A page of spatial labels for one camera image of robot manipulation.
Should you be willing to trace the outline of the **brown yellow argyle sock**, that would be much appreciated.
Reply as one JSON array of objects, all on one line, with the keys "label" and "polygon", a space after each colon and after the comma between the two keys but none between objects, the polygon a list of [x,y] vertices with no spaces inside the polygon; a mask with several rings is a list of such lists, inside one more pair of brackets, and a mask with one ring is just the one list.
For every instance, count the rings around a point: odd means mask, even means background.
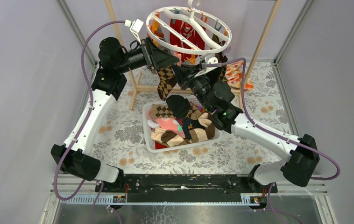
[{"label": "brown yellow argyle sock", "polygon": [[157,92],[161,100],[165,101],[171,90],[177,84],[177,79],[171,67],[166,67],[157,71],[160,82],[157,87]]}]

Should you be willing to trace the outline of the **white round sock hanger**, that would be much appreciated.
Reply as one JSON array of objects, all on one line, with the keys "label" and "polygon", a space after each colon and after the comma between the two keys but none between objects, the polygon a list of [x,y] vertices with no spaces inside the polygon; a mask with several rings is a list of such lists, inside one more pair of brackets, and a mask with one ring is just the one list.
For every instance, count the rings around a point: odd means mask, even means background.
[{"label": "white round sock hanger", "polygon": [[196,9],[199,0],[187,7],[162,7],[146,18],[148,36],[158,47],[188,55],[226,50],[232,41],[228,25],[216,16]]}]

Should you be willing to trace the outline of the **brown beige striped sock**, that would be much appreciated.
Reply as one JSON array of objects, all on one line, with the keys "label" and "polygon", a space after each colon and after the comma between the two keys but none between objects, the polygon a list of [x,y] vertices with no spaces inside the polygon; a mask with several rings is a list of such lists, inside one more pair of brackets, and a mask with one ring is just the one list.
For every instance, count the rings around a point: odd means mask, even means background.
[{"label": "brown beige striped sock", "polygon": [[196,120],[185,118],[183,120],[184,138],[174,131],[160,127],[156,127],[151,132],[151,138],[167,147],[177,147],[211,140],[215,136],[215,126],[210,120],[211,117],[212,115],[206,112]]}]

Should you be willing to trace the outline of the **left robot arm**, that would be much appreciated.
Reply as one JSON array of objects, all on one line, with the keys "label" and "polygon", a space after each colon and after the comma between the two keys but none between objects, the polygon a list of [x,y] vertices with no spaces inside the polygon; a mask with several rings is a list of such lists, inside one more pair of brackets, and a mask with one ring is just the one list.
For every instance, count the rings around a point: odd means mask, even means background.
[{"label": "left robot arm", "polygon": [[87,181],[104,181],[117,192],[124,185],[121,171],[91,156],[95,137],[125,87],[126,72],[143,66],[164,69],[179,62],[179,58],[158,48],[149,37],[131,50],[126,50],[117,38],[108,37],[99,44],[99,59],[85,111],[64,143],[52,147],[51,156],[63,172]]}]

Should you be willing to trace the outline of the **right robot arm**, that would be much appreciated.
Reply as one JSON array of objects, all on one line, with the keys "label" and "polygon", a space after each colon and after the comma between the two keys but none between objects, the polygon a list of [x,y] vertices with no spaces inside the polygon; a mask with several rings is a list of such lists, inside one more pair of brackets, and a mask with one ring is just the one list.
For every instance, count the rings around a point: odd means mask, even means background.
[{"label": "right robot arm", "polygon": [[211,113],[211,121],[220,131],[243,136],[270,150],[280,161],[256,165],[247,179],[248,189],[259,192],[273,182],[289,181],[306,187],[320,160],[315,139],[288,135],[251,118],[232,104],[235,95],[225,82],[212,83],[207,75],[197,76],[198,69],[171,66],[182,89],[188,87],[200,104]]}]

